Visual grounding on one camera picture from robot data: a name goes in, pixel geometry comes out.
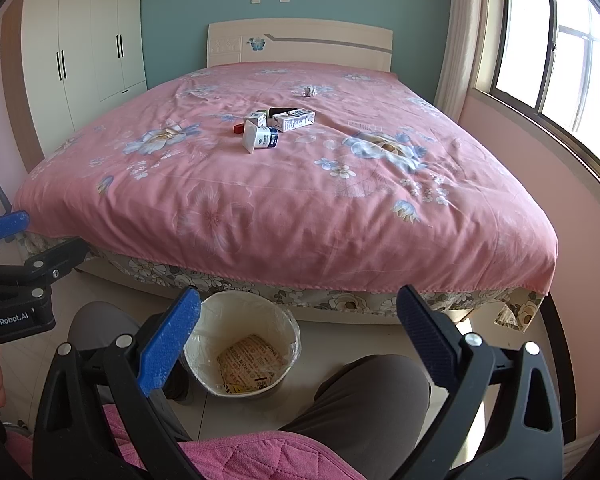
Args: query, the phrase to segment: metal bolt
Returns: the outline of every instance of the metal bolt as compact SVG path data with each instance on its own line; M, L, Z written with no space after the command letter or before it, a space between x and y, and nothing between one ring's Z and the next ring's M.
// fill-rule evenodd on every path
M540 353L540 347L533 341L525 343L525 350L531 355L538 355Z
M123 334L116 339L116 346L118 348L127 348L128 346L131 346L133 340L134 339L129 334Z
M69 343L62 343L58 347L58 355L67 355L71 351L71 345Z
M469 346L480 346L482 344L482 338L475 332L466 334L464 340Z

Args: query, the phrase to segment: plastic bag liner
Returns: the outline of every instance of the plastic bag liner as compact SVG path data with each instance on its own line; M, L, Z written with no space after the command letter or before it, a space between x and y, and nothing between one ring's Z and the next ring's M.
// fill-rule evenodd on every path
M225 390L216 358L229 346L256 334L282 356L270 386L244 394ZM216 292L202 302L200 320L182 351L183 364L195 378L218 397L254 397L275 386L285 377L300 355L300 327L287 309L250 292Z

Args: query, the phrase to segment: tile floor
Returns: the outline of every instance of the tile floor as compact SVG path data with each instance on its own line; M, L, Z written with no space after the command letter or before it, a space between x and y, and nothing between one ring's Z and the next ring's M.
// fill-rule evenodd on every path
M0 264L19 262L15 244L0 245ZM109 301L127 311L139 322L164 311L170 300L139 292L87 273L72 272L53 285L56 326L53 330L1 347L1 364L8 404L2 419L24 421L32 429L51 359L56 347L65 341L75 313L85 303ZM461 325L462 332L474 330L493 345L518 348L528 340L536 341L553 370L546 331L541 319L534 320L525 334L493 324L497 310L482 308ZM399 325L351 325L299 322L302 353L283 383L270 396L255 400L227 400L207 395L195 386L194 401L183 406L173 403L178 418L192 438L206 439L260 430L275 430L312 402L320 382L341 365L371 353L397 353L419 361ZM485 406L478 412L474 427L457 463L470 460L484 433L495 391L490 391ZM429 427L446 399L446 390L433 387L431 404L422 434Z

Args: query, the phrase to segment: wardrobe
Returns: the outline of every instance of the wardrobe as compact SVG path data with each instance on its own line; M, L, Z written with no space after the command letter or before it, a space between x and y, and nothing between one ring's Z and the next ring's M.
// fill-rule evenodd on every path
M146 91L140 0L14 0L2 20L1 54L27 171Z

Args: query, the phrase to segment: cream headboard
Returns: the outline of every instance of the cream headboard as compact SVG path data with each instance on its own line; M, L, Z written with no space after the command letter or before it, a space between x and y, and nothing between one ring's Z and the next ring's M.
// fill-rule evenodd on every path
M312 61L391 69L394 32L357 23L261 18L209 25L206 66L249 61Z

